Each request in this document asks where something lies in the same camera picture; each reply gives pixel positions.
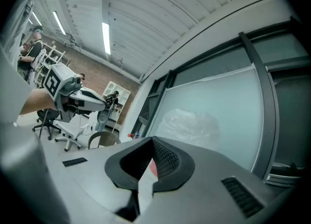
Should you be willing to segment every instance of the black office chair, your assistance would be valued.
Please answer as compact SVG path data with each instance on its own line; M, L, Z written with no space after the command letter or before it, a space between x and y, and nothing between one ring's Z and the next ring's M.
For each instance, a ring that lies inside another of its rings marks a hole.
M102 146L110 146L116 144L121 144L121 141L114 136L112 133L109 132L96 132L94 133L88 140L88 146L87 148L90 149L91 142L100 136L100 140L98 142L97 148L99 148L100 145Z
M48 114L47 114L47 117L45 119L45 123L43 123L43 119L44 119L44 116L46 114L46 111L48 111ZM36 128L39 128L41 127L42 125L43 126L46 126L48 128L48 132L49 132L49 136L48 136L48 140L51 140L52 139L52 135L51 135L51 131L50 131L50 127L58 130L58 133L61 133L62 130L58 127L56 127L55 125L53 125L53 121L59 116L59 111L56 111L56 110L53 110L53 109L44 109L44 110L40 110L40 111L37 111L37 115L38 115L38 119L37 119L37 122L39 121L42 121L42 124L40 125L36 125L32 128L33 131L35 131Z

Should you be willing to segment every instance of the black hair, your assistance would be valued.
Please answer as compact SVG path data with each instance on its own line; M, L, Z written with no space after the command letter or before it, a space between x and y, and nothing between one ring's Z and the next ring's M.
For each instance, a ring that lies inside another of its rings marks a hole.
M83 78L82 78L82 80L84 80L85 79L85 77L86 77L86 75L85 74L83 74L83 73L80 73L81 75L83 75Z
M35 30L42 30L43 31L43 27L41 25L36 25L33 27L33 31Z

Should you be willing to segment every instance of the shelving unit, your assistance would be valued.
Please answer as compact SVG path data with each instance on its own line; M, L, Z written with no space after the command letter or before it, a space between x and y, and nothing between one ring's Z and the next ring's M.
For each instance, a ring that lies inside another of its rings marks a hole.
M118 107L120 110L115 112L113 111L111 116L110 116L110 119L112 119L113 121L115 121L114 125L113 125L113 130L115 129L117 123L118 123L118 120L119 120L119 117L120 117L120 114L126 104L126 101L128 99L128 97L130 96L131 94L131 91L121 87L120 85L110 81L106 87L106 89L104 90L102 96L107 96L109 94L112 94L114 91L118 91L119 92L119 96L118 96L118 99L119 99L119 102L118 102Z
M43 43L43 48L38 57L36 58L37 64L32 65L35 69L35 75L33 79L30 80L33 82L33 87L41 88L52 64L57 64L59 62L68 62L67 59L63 61L64 54L65 52L58 51L55 45L51 47L50 45Z

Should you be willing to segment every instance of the brick wall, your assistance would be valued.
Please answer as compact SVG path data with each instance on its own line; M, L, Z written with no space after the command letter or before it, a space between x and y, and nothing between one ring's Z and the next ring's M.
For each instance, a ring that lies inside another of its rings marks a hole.
M47 36L42 36L42 41L44 43L51 44L53 39ZM72 71L77 74L84 73L86 75L85 80L82 81L83 86L88 87L102 95L108 83L112 81L131 91L130 97L126 102L118 121L118 124L122 124L138 91L139 84L105 66L104 64L101 64L70 47L65 47L62 43L55 41L55 45L58 51L66 51L65 57L67 59L71 59L69 68Z

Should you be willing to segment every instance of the fluorescent light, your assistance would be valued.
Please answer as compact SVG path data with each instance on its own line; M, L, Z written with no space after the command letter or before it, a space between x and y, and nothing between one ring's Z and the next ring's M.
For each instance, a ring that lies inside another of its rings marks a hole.
M39 19L37 18L37 16L35 15L35 13L34 13L34 12L33 12L33 15L34 15L35 19L38 21L39 25L41 25L41 26L42 26L42 24L40 23Z
M102 23L103 27L103 38L104 38L104 47L106 53L110 55L110 41L109 41L109 25Z
M62 33L63 33L64 35L66 35L66 32L64 31L64 28L63 28L62 24L61 24L60 21L59 21L59 18L58 18L57 13L56 13L56 12L53 12L53 15L54 15L54 18L55 18L55 20L56 20L56 22L57 22L57 24L58 24L60 30L62 31Z

